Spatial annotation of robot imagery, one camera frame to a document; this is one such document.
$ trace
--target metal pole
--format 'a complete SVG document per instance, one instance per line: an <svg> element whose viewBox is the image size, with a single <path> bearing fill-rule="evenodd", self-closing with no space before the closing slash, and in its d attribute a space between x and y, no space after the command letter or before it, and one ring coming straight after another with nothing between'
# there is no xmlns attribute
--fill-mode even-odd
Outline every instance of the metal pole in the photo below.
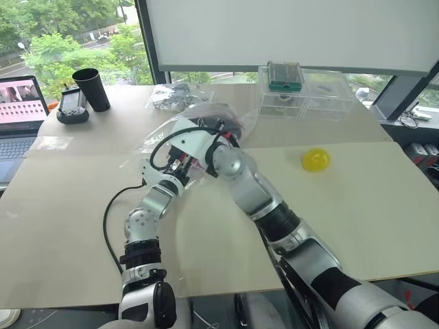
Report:
<svg viewBox="0 0 439 329"><path fill-rule="evenodd" d="M125 22L125 25L126 25L125 12L123 11L123 6L122 6L122 3L121 3L121 0L119 0L119 6L120 6L121 11L122 11L123 21Z"/></svg>

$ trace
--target white screen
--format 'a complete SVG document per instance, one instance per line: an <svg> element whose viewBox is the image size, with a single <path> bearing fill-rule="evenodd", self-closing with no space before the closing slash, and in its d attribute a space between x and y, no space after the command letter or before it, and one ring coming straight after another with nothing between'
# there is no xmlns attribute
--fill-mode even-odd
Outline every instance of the white screen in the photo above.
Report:
<svg viewBox="0 0 439 329"><path fill-rule="evenodd" d="M161 69L273 60L419 74L439 60L439 0L146 1Z"/></svg>

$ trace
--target yellow plastic ball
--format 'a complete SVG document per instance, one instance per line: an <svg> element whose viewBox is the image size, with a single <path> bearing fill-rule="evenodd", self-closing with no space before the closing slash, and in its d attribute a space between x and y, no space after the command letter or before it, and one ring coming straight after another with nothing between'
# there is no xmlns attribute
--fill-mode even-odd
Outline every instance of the yellow plastic ball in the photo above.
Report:
<svg viewBox="0 0 439 329"><path fill-rule="evenodd" d="M303 169L308 171L322 171L331 164L331 156L324 149L310 149L302 158Z"/></svg>

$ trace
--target transparent storage container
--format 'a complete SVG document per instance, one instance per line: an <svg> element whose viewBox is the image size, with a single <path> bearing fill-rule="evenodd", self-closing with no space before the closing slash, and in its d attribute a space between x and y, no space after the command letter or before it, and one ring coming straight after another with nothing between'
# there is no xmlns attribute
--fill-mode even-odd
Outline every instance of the transparent storage container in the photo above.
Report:
<svg viewBox="0 0 439 329"><path fill-rule="evenodd" d="M277 92L268 88L266 66L259 67L259 115L279 119L342 120L355 102L354 94L340 72L302 69L300 92Z"/></svg>
<svg viewBox="0 0 439 329"><path fill-rule="evenodd" d="M302 85L298 92L271 91L268 88L268 70L266 66L260 66L259 76L259 115L264 117L285 117L297 119L308 102L307 87Z"/></svg>
<svg viewBox="0 0 439 329"><path fill-rule="evenodd" d="M302 117L339 121L352 108L355 98L344 75L340 72L302 70L309 102Z"/></svg>

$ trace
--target green foliage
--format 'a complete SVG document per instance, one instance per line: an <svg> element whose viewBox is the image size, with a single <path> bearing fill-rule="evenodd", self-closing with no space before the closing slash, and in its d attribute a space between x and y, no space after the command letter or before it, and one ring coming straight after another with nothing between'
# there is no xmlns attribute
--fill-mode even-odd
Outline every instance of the green foliage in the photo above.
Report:
<svg viewBox="0 0 439 329"><path fill-rule="evenodd" d="M439 108L439 90L426 88L418 97L419 105Z"/></svg>
<svg viewBox="0 0 439 329"><path fill-rule="evenodd" d="M191 82L193 84L208 84L212 77L207 72L173 72L172 82Z"/></svg>
<svg viewBox="0 0 439 329"><path fill-rule="evenodd" d="M389 82L390 76L381 75L364 75L364 74L349 74L348 81L361 86L370 88L378 93L380 93L385 85ZM353 91L357 91L357 86L352 86Z"/></svg>
<svg viewBox="0 0 439 329"><path fill-rule="evenodd" d="M130 74L110 51L81 48L71 36L63 38L59 33L33 38L25 61L35 70L44 96L55 99L60 98L64 84L73 84L71 75L76 70L96 68L104 84L114 84Z"/></svg>
<svg viewBox="0 0 439 329"><path fill-rule="evenodd" d="M258 73L257 72L246 72L247 82L258 82Z"/></svg>
<svg viewBox="0 0 439 329"><path fill-rule="evenodd" d="M81 17L81 32L112 25L117 19L117 0L70 0L73 10Z"/></svg>
<svg viewBox="0 0 439 329"><path fill-rule="evenodd" d="M0 12L0 56L16 50L16 41L19 36L15 32L15 26Z"/></svg>
<svg viewBox="0 0 439 329"><path fill-rule="evenodd" d="M0 54L29 46L33 37L76 36L120 22L117 0L0 0Z"/></svg>
<svg viewBox="0 0 439 329"><path fill-rule="evenodd" d="M110 49L116 61L131 70L134 84L153 84L140 30L133 25L118 27L119 34L111 38Z"/></svg>

